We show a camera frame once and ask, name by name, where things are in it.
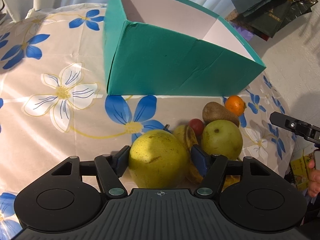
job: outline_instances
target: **cherry tomato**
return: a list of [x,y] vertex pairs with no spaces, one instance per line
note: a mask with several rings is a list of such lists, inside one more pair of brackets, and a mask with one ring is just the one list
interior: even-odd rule
[[189,126],[194,130],[196,136],[202,135],[204,125],[200,119],[192,119],[189,121]]

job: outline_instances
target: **hand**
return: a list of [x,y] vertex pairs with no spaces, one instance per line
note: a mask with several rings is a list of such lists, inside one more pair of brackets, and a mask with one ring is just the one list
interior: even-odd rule
[[[311,160],[308,164],[310,169],[315,166],[315,161]],[[316,197],[320,192],[320,170],[312,170],[309,176],[308,194],[310,197]]]

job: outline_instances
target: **orange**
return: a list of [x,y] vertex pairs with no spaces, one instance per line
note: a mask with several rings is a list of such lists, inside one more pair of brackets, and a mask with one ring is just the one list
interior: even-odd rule
[[236,116],[241,116],[246,109],[245,102],[238,96],[231,96],[224,104],[225,108],[233,112]]

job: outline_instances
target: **screw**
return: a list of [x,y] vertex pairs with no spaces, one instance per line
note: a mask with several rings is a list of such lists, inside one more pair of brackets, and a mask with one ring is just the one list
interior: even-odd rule
[[109,190],[109,194],[113,196],[120,196],[124,193],[124,190],[119,187],[114,187],[111,190]]
[[208,196],[208,195],[211,195],[213,191],[208,187],[201,187],[201,188],[198,188],[197,192],[199,195]]

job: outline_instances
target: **green box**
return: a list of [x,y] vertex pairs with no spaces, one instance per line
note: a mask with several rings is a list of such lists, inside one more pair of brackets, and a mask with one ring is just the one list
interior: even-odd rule
[[265,65],[219,15],[189,0],[109,0],[109,95],[230,96]]

